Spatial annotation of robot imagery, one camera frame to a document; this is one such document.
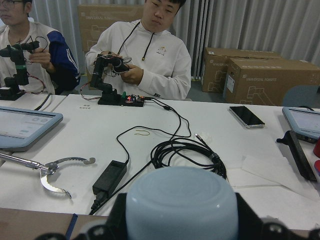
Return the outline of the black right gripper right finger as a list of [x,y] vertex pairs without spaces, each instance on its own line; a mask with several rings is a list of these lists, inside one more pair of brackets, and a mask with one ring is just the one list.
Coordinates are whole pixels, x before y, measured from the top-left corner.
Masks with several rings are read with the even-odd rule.
[[263,222],[243,197],[236,192],[239,233],[260,233]]

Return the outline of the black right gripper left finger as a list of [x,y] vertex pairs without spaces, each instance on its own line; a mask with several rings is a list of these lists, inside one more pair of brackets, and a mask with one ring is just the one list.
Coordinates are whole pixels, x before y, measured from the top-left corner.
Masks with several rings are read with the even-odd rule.
[[106,226],[112,234],[127,234],[126,225],[126,193],[120,193],[114,202],[106,221]]

